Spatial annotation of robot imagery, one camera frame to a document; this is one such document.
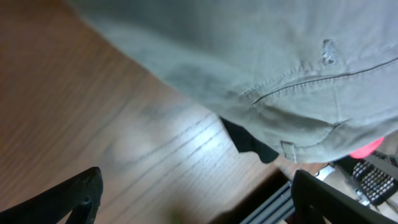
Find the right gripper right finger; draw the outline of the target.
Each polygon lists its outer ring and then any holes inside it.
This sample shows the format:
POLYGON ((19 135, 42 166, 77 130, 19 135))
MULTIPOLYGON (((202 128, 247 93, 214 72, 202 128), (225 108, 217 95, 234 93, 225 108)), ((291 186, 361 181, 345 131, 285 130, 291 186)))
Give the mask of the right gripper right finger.
POLYGON ((295 173, 291 194, 298 223, 395 224, 305 170, 295 173))

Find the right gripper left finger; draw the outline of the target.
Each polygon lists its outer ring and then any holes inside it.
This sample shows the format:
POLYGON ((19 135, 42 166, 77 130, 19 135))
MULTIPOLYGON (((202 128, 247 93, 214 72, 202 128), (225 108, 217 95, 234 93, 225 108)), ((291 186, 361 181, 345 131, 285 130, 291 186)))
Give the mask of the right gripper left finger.
POLYGON ((103 178, 99 167, 89 169, 1 212, 1 223, 93 224, 101 204, 103 178))

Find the grey-green cotton shorts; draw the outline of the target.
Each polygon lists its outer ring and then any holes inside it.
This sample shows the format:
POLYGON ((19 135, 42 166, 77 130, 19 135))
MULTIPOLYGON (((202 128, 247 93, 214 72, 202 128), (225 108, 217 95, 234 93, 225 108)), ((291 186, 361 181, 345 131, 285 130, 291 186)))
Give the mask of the grey-green cotton shorts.
POLYGON ((397 130, 397 2, 70 1, 172 88, 294 162, 397 130))

